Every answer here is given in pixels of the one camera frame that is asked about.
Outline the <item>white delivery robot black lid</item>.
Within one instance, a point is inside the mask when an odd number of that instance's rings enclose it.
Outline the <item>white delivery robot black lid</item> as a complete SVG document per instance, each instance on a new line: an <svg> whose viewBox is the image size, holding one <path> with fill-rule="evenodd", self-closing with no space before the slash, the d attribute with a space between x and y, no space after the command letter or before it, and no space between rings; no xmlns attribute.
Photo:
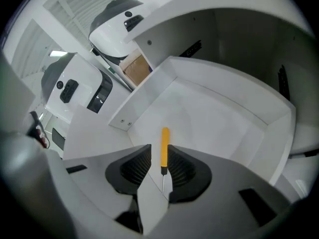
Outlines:
<svg viewBox="0 0 319 239"><path fill-rule="evenodd" d="M91 23L89 41L107 62L119 66L137 48L125 37L146 16L146 7L139 0L113 0Z"/></svg>

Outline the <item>person's left hand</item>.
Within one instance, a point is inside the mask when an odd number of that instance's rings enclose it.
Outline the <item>person's left hand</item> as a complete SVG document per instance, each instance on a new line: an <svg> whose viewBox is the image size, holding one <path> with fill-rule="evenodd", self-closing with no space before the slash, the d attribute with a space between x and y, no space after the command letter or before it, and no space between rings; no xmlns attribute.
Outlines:
<svg viewBox="0 0 319 239"><path fill-rule="evenodd" d="M44 148L48 148L48 141L46 134L40 129L36 128L37 140L41 143Z"/></svg>

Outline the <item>white drawer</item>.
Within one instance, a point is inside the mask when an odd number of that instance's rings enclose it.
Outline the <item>white drawer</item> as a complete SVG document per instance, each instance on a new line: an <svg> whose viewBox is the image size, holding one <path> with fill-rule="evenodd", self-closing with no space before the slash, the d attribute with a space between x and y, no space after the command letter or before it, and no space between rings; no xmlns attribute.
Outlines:
<svg viewBox="0 0 319 239"><path fill-rule="evenodd" d="M271 185L287 162L295 107L262 81L204 60L168 57L124 101L99 114L78 106L64 159L151 144L159 185L161 131L170 144L236 161Z"/></svg>

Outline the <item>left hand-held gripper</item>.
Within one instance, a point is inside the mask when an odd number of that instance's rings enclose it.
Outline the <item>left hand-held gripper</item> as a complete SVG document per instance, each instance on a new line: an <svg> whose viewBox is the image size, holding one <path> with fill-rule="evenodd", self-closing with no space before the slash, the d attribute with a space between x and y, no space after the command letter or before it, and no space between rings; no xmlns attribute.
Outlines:
<svg viewBox="0 0 319 239"><path fill-rule="evenodd" d="M12 239L77 239L36 128L43 130L32 111L21 132L0 130L0 218L6 219L0 239L5 232L12 232Z"/></svg>

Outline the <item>white delivery robot grey lid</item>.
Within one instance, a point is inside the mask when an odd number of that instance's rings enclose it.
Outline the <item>white delivery robot grey lid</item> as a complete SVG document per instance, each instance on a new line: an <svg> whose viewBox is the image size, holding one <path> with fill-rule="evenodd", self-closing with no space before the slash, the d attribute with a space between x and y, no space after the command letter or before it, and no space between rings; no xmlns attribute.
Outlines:
<svg viewBox="0 0 319 239"><path fill-rule="evenodd" d="M111 78L77 53L50 64L41 79L45 108L70 122L78 105L98 113L113 88Z"/></svg>

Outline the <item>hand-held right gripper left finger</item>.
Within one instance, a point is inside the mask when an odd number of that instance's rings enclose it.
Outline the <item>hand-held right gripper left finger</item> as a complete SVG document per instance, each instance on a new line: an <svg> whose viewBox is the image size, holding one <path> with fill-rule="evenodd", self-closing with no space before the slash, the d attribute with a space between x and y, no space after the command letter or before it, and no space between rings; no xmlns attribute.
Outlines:
<svg viewBox="0 0 319 239"><path fill-rule="evenodd" d="M103 213L120 220L140 218L137 193L151 164L152 146L139 145L86 158L65 160L81 192Z"/></svg>

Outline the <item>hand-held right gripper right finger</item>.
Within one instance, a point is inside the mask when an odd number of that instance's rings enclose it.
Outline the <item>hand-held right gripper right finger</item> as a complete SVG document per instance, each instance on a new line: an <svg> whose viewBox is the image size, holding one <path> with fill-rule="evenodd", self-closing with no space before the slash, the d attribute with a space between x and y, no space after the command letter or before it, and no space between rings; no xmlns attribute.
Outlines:
<svg viewBox="0 0 319 239"><path fill-rule="evenodd" d="M276 188L229 159L170 145L168 170L168 233L250 233L289 206Z"/></svg>

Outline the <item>brown cardboard box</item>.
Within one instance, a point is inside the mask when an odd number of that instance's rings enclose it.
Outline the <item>brown cardboard box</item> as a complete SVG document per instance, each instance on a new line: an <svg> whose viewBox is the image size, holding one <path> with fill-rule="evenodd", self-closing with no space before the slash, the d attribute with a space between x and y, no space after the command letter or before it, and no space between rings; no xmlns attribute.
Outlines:
<svg viewBox="0 0 319 239"><path fill-rule="evenodd" d="M135 86L138 86L153 71L138 49L122 60L119 66Z"/></svg>

